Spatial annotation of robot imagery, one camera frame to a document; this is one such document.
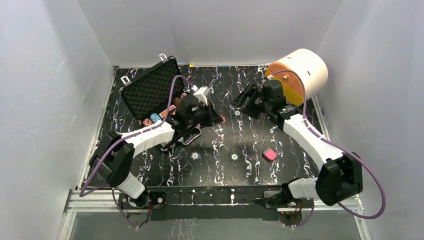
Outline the black poker chip case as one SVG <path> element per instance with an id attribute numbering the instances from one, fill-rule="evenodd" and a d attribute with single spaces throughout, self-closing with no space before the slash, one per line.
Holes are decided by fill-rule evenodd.
<path id="1" fill-rule="evenodd" d="M 182 93 L 192 95 L 191 83 L 181 75 L 177 59 L 174 56 L 165 58 L 147 69 L 140 76 L 131 80 L 120 92 L 120 96 L 128 107 L 131 114 L 137 120 L 149 119 L 153 113 L 160 114 L 164 110 L 169 110 L 174 105 L 173 100 L 180 97 Z M 190 145 L 201 134 L 201 128 L 195 129 L 188 138 L 173 145 L 157 145 L 163 151 L 180 144 Z"/>

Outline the dark red poker chip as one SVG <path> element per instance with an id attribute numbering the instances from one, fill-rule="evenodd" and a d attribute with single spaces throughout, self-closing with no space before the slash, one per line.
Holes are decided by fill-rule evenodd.
<path id="1" fill-rule="evenodd" d="M 223 116 L 223 115 L 221 115 L 220 116 L 221 117 L 221 124 L 225 124 L 226 123 L 226 117 L 225 116 Z"/>

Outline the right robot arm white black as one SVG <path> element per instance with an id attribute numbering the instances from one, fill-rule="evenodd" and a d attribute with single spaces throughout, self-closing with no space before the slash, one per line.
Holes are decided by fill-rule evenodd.
<path id="1" fill-rule="evenodd" d="M 267 114 L 269 120 L 293 138 L 319 168 L 315 178 L 295 178 L 281 186 L 281 192 L 266 201 L 279 200 L 295 207 L 301 199 L 321 200 L 333 206 L 363 191 L 362 166 L 355 155 L 329 145 L 301 109 L 287 103 L 283 87 L 277 80 L 267 80 L 261 87 L 250 83 L 230 105 L 251 118 Z"/>

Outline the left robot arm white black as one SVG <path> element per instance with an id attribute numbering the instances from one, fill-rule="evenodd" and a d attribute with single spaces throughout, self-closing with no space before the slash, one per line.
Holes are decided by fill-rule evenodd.
<path id="1" fill-rule="evenodd" d="M 130 197 L 137 208 L 149 203 L 147 188 L 131 173 L 133 159 L 155 146 L 181 143 L 194 130 L 212 127 L 224 121 L 208 100 L 185 96 L 174 109 L 165 111 L 159 122 L 127 133 L 110 132 L 89 160 L 92 174 L 98 174 L 111 188 Z"/>

